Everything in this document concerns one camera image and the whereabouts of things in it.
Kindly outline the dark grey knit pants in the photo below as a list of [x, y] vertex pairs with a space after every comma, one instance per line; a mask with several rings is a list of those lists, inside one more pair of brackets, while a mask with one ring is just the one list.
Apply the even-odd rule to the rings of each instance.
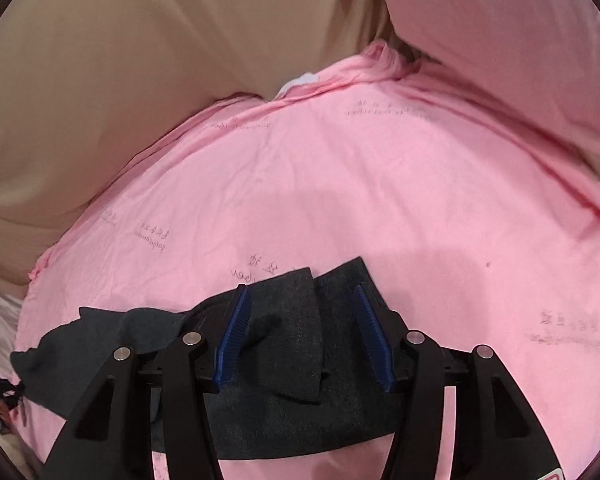
[[[300, 269], [251, 286], [237, 368], [206, 399], [219, 458], [321, 453], [393, 433], [399, 403], [376, 382], [350, 306], [355, 286], [372, 281], [355, 258], [317, 278]], [[30, 401], [68, 417], [114, 349], [160, 350], [186, 320], [228, 300], [222, 292], [180, 313], [84, 307], [77, 320], [14, 352], [10, 362]]]

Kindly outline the pink bed sheet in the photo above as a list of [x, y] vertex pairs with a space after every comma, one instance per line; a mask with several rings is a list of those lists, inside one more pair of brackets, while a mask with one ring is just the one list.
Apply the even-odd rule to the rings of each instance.
[[38, 260], [16, 346], [80, 307], [186, 311], [362, 258], [439, 344], [490, 344], [568, 478], [600, 449], [600, 180], [438, 64], [385, 44], [137, 156]]

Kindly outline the beige upholstered headboard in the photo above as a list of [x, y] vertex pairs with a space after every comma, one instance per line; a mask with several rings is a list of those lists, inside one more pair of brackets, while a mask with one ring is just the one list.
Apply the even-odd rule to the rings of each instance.
[[385, 0], [12, 0], [0, 18], [0, 291], [132, 160], [212, 103], [390, 30]]

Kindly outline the pink pillow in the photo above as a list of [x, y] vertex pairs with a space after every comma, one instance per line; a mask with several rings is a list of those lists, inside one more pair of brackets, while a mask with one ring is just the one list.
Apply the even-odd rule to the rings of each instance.
[[600, 155], [593, 0], [386, 0], [398, 36], [529, 122]]

